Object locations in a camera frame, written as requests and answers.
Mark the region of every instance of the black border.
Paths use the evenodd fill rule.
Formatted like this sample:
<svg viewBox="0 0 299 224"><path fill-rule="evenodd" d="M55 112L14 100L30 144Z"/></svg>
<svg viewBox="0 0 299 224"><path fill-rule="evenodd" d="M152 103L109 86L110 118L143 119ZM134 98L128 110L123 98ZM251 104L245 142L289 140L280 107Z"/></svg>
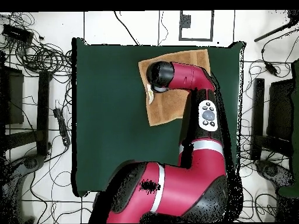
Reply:
<svg viewBox="0 0 299 224"><path fill-rule="evenodd" d="M212 11L211 16L211 30L210 30L210 38L182 38L182 17L183 11L180 10L180 26L179 26L179 41L213 41L213 33L214 33L214 10Z"/></svg>
<svg viewBox="0 0 299 224"><path fill-rule="evenodd" d="M80 197L77 190L77 38L72 38L72 55L71 55L71 66L72 66L72 95L75 96L72 99L73 109L72 111L72 171L71 171L71 184L72 192L76 197Z"/></svg>

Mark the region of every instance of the black cable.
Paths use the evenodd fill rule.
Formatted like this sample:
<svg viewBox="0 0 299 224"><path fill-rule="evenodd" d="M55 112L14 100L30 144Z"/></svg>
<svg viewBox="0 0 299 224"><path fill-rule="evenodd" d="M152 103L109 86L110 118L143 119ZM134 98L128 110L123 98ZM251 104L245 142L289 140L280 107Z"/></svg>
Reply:
<svg viewBox="0 0 299 224"><path fill-rule="evenodd" d="M25 72L28 74L28 75L24 75L25 77L38 78L39 76L34 75L34 74L37 74L40 71L44 71L44 70L47 70L47 71L51 72L51 74L53 76L53 79L55 81L57 81L59 83L62 83L62 84L65 84L65 96L64 96L64 103L62 104L62 109L61 109L62 113L61 114L63 115L63 109L64 108L67 108L68 114L71 114L70 111L69 111L69 106L72 105L72 96L71 96L71 90L72 90L72 87L71 87L71 65L72 65L71 64L71 50L66 52L65 55L64 55L62 49L60 49L58 46L56 46L54 44L43 44L42 41L44 40L44 38L38 32L36 32L35 30L29 28L29 26L31 26L35 23L35 19L30 13L28 13L28 14L14 13L12 16L10 16L7 19L9 20L11 26L15 26L15 27L30 31L34 34L33 41L30 45L21 43L17 40L14 40L12 38L7 38L7 37L5 38L4 43L0 43L1 44L0 48L1 49L9 49L9 55L6 58L6 59L9 58L9 62L8 62L9 66L11 66L11 64L14 64L17 69L19 69L19 66L23 67ZM30 49L33 53L28 54L28 52L27 52L28 49ZM11 55L14 55L16 57L18 63L12 63L11 62ZM67 76L67 80L60 81L60 80L57 79L58 76L65 76L65 75ZM33 96L24 97L24 99L30 98L30 97L31 97L34 104L30 104L30 103L23 103L23 104L36 106L37 104L34 101ZM26 115L26 113L23 110L22 110L22 112L26 116L26 118L28 120L28 123L30 125L29 130L34 131L32 125L29 121L29 118ZM65 128L67 131L71 131L71 127L68 125L70 119L71 119L71 117L68 119L68 122L67 122L67 125L66 125L66 128ZM55 182L55 180L53 180L52 175L51 175L51 169L57 164L57 162L60 160L61 156L67 150L68 150L68 147L65 148L65 150L61 154L56 155L54 157L51 156L52 155L52 152L51 152L50 158L44 161L44 163L49 162L49 171L48 171L48 173L50 174L50 177L51 177L52 181L54 181L53 184L56 184L57 186L60 186L60 187L62 185L57 184ZM50 164L51 161L53 159L57 158L57 157L59 157L59 158L55 162L54 166L50 167L51 166L51 164ZM12 164L17 167L18 165L23 163L25 158L26 157L24 156L20 159L14 160L12 162ZM34 183L34 180L33 180L29 190L32 191L32 188L39 181ZM47 221L51 216L52 216L53 220L55 220L54 214L55 214L56 206L57 206L57 204L53 203L53 200L52 200L51 215L46 220L44 220L42 223ZM38 223L40 222L40 219L44 215L46 209L44 210L42 215L39 217Z"/></svg>
<svg viewBox="0 0 299 224"><path fill-rule="evenodd" d="M166 31L167 31L167 34L166 34L166 36L165 36L165 38L163 39L163 40L161 40L161 42L159 42L159 46L160 46L160 44L164 41L164 40L166 40L167 39L167 36L168 36L168 29L164 26L164 24L163 24L163 22L162 22L162 20L163 20L163 15L164 15L164 11L162 12L162 17L161 17L161 24L163 25L163 27L166 29Z"/></svg>
<svg viewBox="0 0 299 224"><path fill-rule="evenodd" d="M40 215L39 219L37 220L37 224L39 224L41 217L44 215L44 213L46 212L46 210L48 208L48 204L44 200L42 200L40 197L38 197L37 195L35 195L35 193L32 191L32 184L33 184L34 180L35 180L35 171L33 172L33 180L32 180L32 182L30 184L30 189L29 190L31 191L31 193L32 193L33 196L35 196L37 199L43 201L45 203L45 205L46 205L46 208L44 209L43 213Z"/></svg>
<svg viewBox="0 0 299 224"><path fill-rule="evenodd" d="M74 214L74 213L77 213L77 212L79 212L79 211L82 211L83 209L85 209L85 210L87 210L87 211L89 211L89 212L91 213L91 210L90 210L90 209L88 209L88 208L81 208L81 209L78 209L78 210L76 210L76 211L62 213L62 214L60 214L60 215L59 215L59 217L56 219L56 221L54 222L54 224L56 224L56 223L57 223L58 219L59 219L61 216L63 216L63 215L70 215L70 214Z"/></svg>
<svg viewBox="0 0 299 224"><path fill-rule="evenodd" d="M124 28L128 31L129 35L130 35L131 38L134 40L135 44L136 44L137 46L139 46L139 44L136 42L136 40L134 39L134 37L132 36L132 34L131 34L130 31L128 30L128 28L126 27L126 25L119 19L119 17L116 15L116 12L115 12L115 11L113 11L113 12L114 12L114 15L115 15L116 19L117 19L117 20L124 26Z"/></svg>
<svg viewBox="0 0 299 224"><path fill-rule="evenodd" d="M285 62L269 62L269 61L265 61L265 59L264 59L265 47L266 47L266 45L267 45L269 42L271 42L271 41L273 41L273 40L280 39L280 38L282 38L283 36L288 36L288 35L290 35L291 33L294 33L294 32L297 32L297 31L299 31L299 29L294 29L294 30L292 30L292 31L289 31L289 32L287 32L287 33L282 34L281 36L278 36L278 37L276 37L276 38L273 38L273 39L269 40L268 42L266 42L266 43L264 44L264 46L263 46L263 48L262 48L262 50L261 50L262 60L263 60L264 64L266 65L266 68L268 69L268 71L269 71L272 75L274 75L274 76L276 76L276 77L278 77L278 78L285 78L285 77L286 77L287 75L289 75L289 73L291 72L291 67L290 67L289 63L287 62L287 60L288 60L288 58L290 57L291 53L293 52L294 47L295 47L295 44L296 44L297 40L299 39L299 36L296 38L296 40L295 40L295 42L294 42L294 44L293 44L293 46L292 46L292 49L291 49L289 55L287 56ZM284 66L288 69L288 73L287 73L286 75L284 75L284 76L278 76L277 74L279 74L280 72L277 72L277 70L275 69L275 65L284 65Z"/></svg>

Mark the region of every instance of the wire bundle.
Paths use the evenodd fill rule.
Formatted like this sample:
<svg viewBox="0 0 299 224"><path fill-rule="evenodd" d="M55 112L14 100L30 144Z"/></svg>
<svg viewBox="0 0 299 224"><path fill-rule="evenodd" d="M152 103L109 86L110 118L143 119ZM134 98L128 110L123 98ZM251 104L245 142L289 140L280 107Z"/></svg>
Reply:
<svg viewBox="0 0 299 224"><path fill-rule="evenodd" d="M2 24L1 20L3 22L4 21L9 22L9 24L11 26L15 26L15 27L30 31L34 34L33 42L30 45L24 44L20 41L5 37L5 39L4 39L5 41L3 43L0 42L0 50L1 51L8 50L8 52L7 52L8 54L5 57L5 63L9 64L9 66L11 66L12 64L15 65L15 67L17 69L19 69L19 67L24 68L24 70L27 74L27 75L25 75L25 77L38 78L39 76L36 74L39 73L40 71L49 71L53 75L53 79L55 81L65 84L64 101L62 103L60 103L59 100L56 100L55 107L59 107L59 105L60 105L61 106L61 114L63 114L63 115L67 114L69 116L69 119L66 123L65 128L67 129L67 131L69 132L69 134L71 136L71 124L72 124L71 123L71 119L72 119L71 114L72 113L69 110L72 105L71 50L64 54L62 49L60 49L58 46L56 46L54 44L43 44L44 37L42 37L38 32L36 32L35 30L30 28L32 25L35 24L35 19L30 13L12 13L10 16L0 16L0 24ZM18 63L13 63L11 61L11 56L15 56ZM58 79L60 76L67 77L67 80L62 81L62 80ZM36 102L34 101L33 96L28 96L25 98L31 98L33 103L24 103L24 104L37 106ZM23 111L23 113L24 113L25 117L27 118L27 122L30 125L30 130L34 131L26 113L24 111ZM62 155L65 152L67 152L67 150L68 150L68 148L65 148L59 155L52 156L53 142L57 137L60 137L60 135L57 135L52 140L51 152L49 153L50 158L45 160L45 163L49 162L49 171L41 178L41 179L43 179L46 175L48 175L48 174L50 175L50 178L53 182L53 185L51 188L52 200L45 201L45 200L41 199L40 197L38 197L34 193L33 187L41 180L40 179L39 181L34 183L35 176L36 176L35 172L33 174L33 180L31 182L30 188L22 195L22 196L24 196L28 191L30 191L32 193L32 195L35 198L37 198L38 202L43 202L46 205L45 210L40 215L40 217L37 221L38 224L46 222L50 217L52 217L54 224L58 224L58 220L62 215L72 214L72 213L76 213L78 211L81 211L81 222L82 222L82 210L84 209L84 210L90 211L87 208L83 208L83 206L82 206L83 201L81 199L81 208L79 210L77 210L75 212L63 213L60 216L58 216L57 218L55 217L55 209L56 209L57 203L63 202L63 201L53 201L53 193L52 193L53 187L54 187L54 185L59 186L59 187L66 187L66 186L71 185L71 183L69 183L67 185L59 185L56 182L56 179L60 175L62 175L63 173L70 173L70 172L63 171L60 174L58 174L56 176L56 178L53 178L53 176L51 175L51 170L53 169L53 167L56 166L58 161L61 159ZM28 153L28 151L25 153L25 155L22 158L16 159L13 162L11 162L11 159L9 159L9 161L5 160L5 162L6 162L5 167L12 167L13 169L16 169L18 166L20 166L21 164L24 163L25 159L28 157L28 156L26 156L27 153ZM55 158L58 158L58 159L55 161L55 164L53 166L51 166L51 161ZM41 222L41 218L46 213L49 202L51 203L51 209L50 209L51 215L47 219L45 219L44 221Z"/></svg>
<svg viewBox="0 0 299 224"><path fill-rule="evenodd" d="M265 73L265 72L268 71L269 73L271 73L272 75L274 75L274 76L276 76L276 77L278 77L278 78L285 78L285 77L287 77L287 76L290 74L290 72L291 72L291 67L290 67L290 63L287 62L287 60L288 60L288 58L290 57L291 53L293 52L293 50L294 50L294 46L295 46L296 42L298 41L299 36L296 38L296 40L295 40L295 42L294 42L294 44L293 44L293 46L292 46L292 49L291 49L289 55L287 56L287 58L286 58L286 60L285 60L284 62L268 62L268 61L266 61L266 60L264 59L264 55L265 55L265 47L266 47L266 45L267 45L269 42L271 42L271 41L273 41L273 40L276 40L276 39L280 39L280 38L282 38L282 37L284 37L284 36L288 36L288 35L290 35L291 33L297 32L298 30L299 30L299 29L295 29L295 30L290 31L290 32L287 32L287 33L285 33L285 34L283 34L283 35L281 35L281 36L278 36L278 37L276 37L276 38L273 38L273 39L269 40L269 41L263 46L262 51L261 51L262 59L258 59L258 60L256 60L256 61L252 62L251 65L250 65L250 67L249 67L250 82L249 82L248 86L246 87L246 90L244 90L244 91L242 92L242 93L245 94L248 98L250 98L250 99L252 100L252 98L248 95L248 90L252 87L252 82L253 82L253 81L255 80L255 78L257 78L260 74ZM262 69L262 67L261 67L260 65L255 65L255 66L253 66L253 64L260 64L260 63L263 63L263 64L265 65L265 69ZM287 69L287 73L286 73L285 75L280 75L280 74L281 74L280 66L285 66L285 68ZM258 72L258 73L252 73L252 70L253 70L254 68L259 68L259 72ZM249 110L251 110L252 108L253 108L253 107L251 107L251 108L245 110L245 111L242 113L242 116L243 116L245 113L247 113ZM253 143L250 141L250 137L252 136L252 135L251 135L251 132L250 132L250 129L251 129L250 122L249 122L247 119L243 118L243 117L242 117L242 121L245 121L245 122L248 124L248 125L244 125L244 124L242 123L242 127L243 127L243 130L244 130L244 128L247 128L247 129L248 129L248 133L249 133L249 135L247 135L247 134L244 134L244 135L241 134L241 148L242 148L242 151L241 151L241 169L248 168L248 169L251 170L251 173L250 173L249 175L243 176L243 178L245 178L245 177L249 177L253 172L256 172L256 169L253 168L253 167L254 167L254 162L255 162L255 161L251 161L251 160L249 159L249 155L250 155L250 151L251 151L251 149L250 149L250 148L249 148L249 149L246 148L246 146L248 146L248 145L250 145L251 148L254 147L254 146L253 146ZM284 157L284 156L282 156L282 157L279 158L279 159L277 159L277 158L276 158L276 159L271 159L271 158L275 155L274 152L272 152L272 151L270 151L270 150L267 150L267 149L264 149L264 148L262 148L262 147L257 147L257 148L261 148L262 151L270 152L269 155L268 155L267 158L266 158L266 160L268 160L268 161L274 162L274 163L276 163L276 164L281 164L281 163L283 162L283 160L288 160L288 158L287 158L287 157ZM274 197L274 196L272 196L271 194L268 194L268 193L262 193L262 194L258 194L258 195L255 197L255 199L254 199L253 196L252 196L252 194L251 194L246 188L243 188L243 189L244 189L244 191L247 192L247 194L250 195L250 198L251 198L251 200L245 200L245 201L244 201L244 202L250 202L250 203L251 203L250 206L246 206L246 205L244 205L244 208L252 208L252 214L251 214L251 216L249 216L245 211L243 211L243 213L245 213L245 214L247 215L247 217L239 217L239 219L237 220L238 222L241 222L241 219L254 221L254 220L252 219L253 216L254 216L254 211L256 212L256 215L257 215L259 221L261 221L261 222L262 222L262 219L261 219L260 215L264 215L265 213L268 213L269 215L271 215L271 216L273 216L273 217L276 216L276 207L271 206L271 205L269 205L269 204L268 204L267 206L260 206L260 205L257 203L258 199L259 199L260 197L262 197L262 196L268 196L268 197L273 198L274 200L276 200L276 197Z"/></svg>

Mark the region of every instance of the black stand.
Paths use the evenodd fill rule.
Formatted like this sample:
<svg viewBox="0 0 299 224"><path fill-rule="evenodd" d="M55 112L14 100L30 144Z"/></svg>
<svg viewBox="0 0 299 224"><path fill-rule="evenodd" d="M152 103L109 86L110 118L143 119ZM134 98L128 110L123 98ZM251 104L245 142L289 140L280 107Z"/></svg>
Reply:
<svg viewBox="0 0 299 224"><path fill-rule="evenodd" d="M289 21L288 24L285 24L285 25L283 25L283 26L281 26L277 29L274 29L273 31L270 31L270 32L256 38L255 42L263 40L264 38L269 37L270 35L275 34L279 31L282 31L286 28L290 28L290 27L295 26L299 22L299 10L288 10L287 11L287 17L290 18L290 21Z"/></svg>

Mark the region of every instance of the power adapter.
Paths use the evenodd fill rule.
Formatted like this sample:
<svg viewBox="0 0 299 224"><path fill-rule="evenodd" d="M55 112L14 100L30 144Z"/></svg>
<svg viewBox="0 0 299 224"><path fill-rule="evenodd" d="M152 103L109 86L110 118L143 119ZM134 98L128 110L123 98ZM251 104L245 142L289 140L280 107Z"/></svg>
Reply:
<svg viewBox="0 0 299 224"><path fill-rule="evenodd" d="M3 25L2 34L8 38L19 40L27 45L31 45L34 34L18 27L13 27L7 24Z"/></svg>
<svg viewBox="0 0 299 224"><path fill-rule="evenodd" d="M269 71L270 74L277 76L277 69L273 66L273 64L266 62L266 61L264 61L264 63L265 63L267 71Z"/></svg>

